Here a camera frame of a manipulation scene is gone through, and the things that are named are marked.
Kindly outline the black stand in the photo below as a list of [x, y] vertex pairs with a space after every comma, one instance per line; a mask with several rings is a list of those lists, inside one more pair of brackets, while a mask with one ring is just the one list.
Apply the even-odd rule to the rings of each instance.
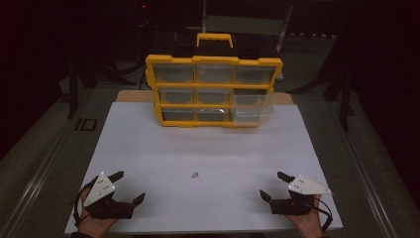
[[349, 131], [348, 118], [351, 114], [351, 86], [351, 70], [348, 66], [343, 66], [330, 74], [330, 83], [324, 92], [326, 101], [334, 101], [341, 96], [339, 122], [346, 132]]
[[97, 84], [90, 58], [79, 57], [71, 59], [68, 65], [69, 76], [69, 111], [67, 118], [75, 115], [78, 108], [78, 80], [87, 88], [94, 88]]

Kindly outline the person's right hand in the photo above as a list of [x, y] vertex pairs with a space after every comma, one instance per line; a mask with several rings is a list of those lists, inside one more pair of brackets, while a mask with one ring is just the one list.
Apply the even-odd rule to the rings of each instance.
[[320, 215], [315, 209], [301, 216], [286, 215], [302, 238], [322, 238], [324, 232], [321, 228]]

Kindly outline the person's left hand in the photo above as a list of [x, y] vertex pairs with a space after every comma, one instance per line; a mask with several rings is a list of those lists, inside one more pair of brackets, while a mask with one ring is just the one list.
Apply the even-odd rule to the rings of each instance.
[[93, 218], [85, 207], [82, 208], [80, 216], [77, 231], [71, 235], [71, 238], [104, 238], [117, 222], [117, 219]]

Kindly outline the yellow organizer cabinet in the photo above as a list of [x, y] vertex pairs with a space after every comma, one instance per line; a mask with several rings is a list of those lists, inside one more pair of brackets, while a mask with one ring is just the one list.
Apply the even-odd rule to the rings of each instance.
[[166, 127], [246, 128], [230, 119], [233, 90], [272, 94], [282, 67], [264, 35], [162, 34], [146, 57], [155, 115]]

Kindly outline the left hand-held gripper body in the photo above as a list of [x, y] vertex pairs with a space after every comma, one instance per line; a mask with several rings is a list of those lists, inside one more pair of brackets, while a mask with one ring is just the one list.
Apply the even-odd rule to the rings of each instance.
[[131, 219], [135, 206], [133, 203], [118, 202], [113, 199], [116, 187], [105, 173], [94, 181], [93, 187], [83, 202], [87, 212], [98, 219]]

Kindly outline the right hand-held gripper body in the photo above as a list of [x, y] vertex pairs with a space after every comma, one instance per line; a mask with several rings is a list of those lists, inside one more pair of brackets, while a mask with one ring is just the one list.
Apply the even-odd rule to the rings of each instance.
[[298, 176], [288, 184], [289, 198], [272, 198], [269, 206], [273, 214], [301, 216], [308, 214], [314, 207], [314, 196], [331, 194], [332, 190], [309, 178]]

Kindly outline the clear plastic drawer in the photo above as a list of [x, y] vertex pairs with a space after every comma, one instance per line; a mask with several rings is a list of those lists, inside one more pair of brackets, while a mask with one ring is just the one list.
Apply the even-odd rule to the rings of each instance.
[[230, 119], [236, 127], [259, 127], [273, 113], [270, 94], [265, 89], [234, 89]]

